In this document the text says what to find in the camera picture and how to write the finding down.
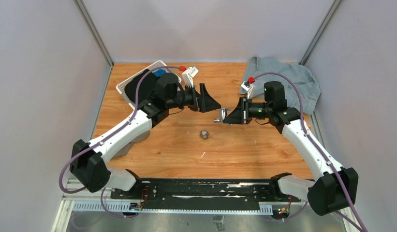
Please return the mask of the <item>chrome water faucet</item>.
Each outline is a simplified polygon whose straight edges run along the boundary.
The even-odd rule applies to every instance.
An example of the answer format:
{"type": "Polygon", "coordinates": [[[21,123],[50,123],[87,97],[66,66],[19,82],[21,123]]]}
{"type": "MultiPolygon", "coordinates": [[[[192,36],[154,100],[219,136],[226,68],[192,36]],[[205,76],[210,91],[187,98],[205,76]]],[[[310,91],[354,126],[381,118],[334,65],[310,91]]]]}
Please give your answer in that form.
{"type": "Polygon", "coordinates": [[[230,107],[221,108],[220,109],[220,116],[213,120],[214,123],[222,123],[224,121],[224,119],[227,117],[229,111],[232,111],[232,108],[230,108],[230,107]]]}

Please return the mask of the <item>steel threaded pipe fitting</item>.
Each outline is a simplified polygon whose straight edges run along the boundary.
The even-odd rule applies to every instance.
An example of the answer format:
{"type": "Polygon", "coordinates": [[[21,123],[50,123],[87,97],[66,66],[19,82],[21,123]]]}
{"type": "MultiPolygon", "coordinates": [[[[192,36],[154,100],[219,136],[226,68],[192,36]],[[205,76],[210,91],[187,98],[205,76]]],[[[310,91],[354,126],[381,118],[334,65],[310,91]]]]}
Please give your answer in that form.
{"type": "Polygon", "coordinates": [[[200,137],[204,140],[208,139],[210,137],[210,134],[208,131],[206,130],[201,130],[200,131],[200,137]]]}

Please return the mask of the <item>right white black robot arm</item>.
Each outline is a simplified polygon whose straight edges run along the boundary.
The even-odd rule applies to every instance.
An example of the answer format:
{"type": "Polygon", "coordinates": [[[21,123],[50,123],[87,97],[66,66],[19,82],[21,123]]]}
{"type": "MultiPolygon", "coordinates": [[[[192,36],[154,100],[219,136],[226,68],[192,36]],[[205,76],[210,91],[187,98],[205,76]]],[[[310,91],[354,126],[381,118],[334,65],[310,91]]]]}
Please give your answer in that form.
{"type": "Polygon", "coordinates": [[[271,198],[280,202],[294,196],[308,202],[320,216],[354,205],[359,178],[355,169],[343,167],[330,156],[307,128],[300,112],[287,106],[281,82],[266,82],[264,95],[265,102],[240,97],[236,108],[223,119],[223,123],[249,124],[253,119],[268,119],[268,123],[297,149],[313,174],[312,181],[291,173],[272,177],[271,198]]]}

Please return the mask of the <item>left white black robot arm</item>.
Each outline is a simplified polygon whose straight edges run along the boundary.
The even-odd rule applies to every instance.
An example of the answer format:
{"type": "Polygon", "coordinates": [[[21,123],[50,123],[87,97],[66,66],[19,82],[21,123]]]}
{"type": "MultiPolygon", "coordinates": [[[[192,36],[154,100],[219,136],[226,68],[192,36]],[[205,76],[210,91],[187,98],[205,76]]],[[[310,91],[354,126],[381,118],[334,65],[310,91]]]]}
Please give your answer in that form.
{"type": "Polygon", "coordinates": [[[134,111],[105,134],[85,142],[76,141],[72,148],[69,170],[89,192],[103,188],[123,190],[129,199],[137,199],[142,187],[132,171],[107,168],[106,164],[117,153],[136,138],[158,125],[169,116],[173,108],[190,108],[206,113],[221,108],[221,105],[207,92],[203,83],[200,90],[195,87],[182,87],[174,73],[165,73],[155,84],[134,111]]]}

